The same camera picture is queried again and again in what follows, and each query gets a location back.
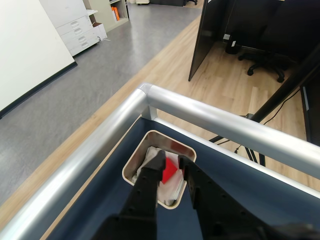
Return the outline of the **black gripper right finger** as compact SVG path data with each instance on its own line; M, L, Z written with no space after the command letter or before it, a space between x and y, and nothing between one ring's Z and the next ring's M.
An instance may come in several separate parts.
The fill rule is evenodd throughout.
M246 210L186 156L178 157L204 240L274 240L267 225Z

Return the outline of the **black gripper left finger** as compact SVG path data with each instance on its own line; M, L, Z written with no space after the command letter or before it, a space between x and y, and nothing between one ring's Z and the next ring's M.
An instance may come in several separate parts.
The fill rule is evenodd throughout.
M166 168L161 150L140 171L122 210L101 224L95 240L155 240L157 238L157 191Z

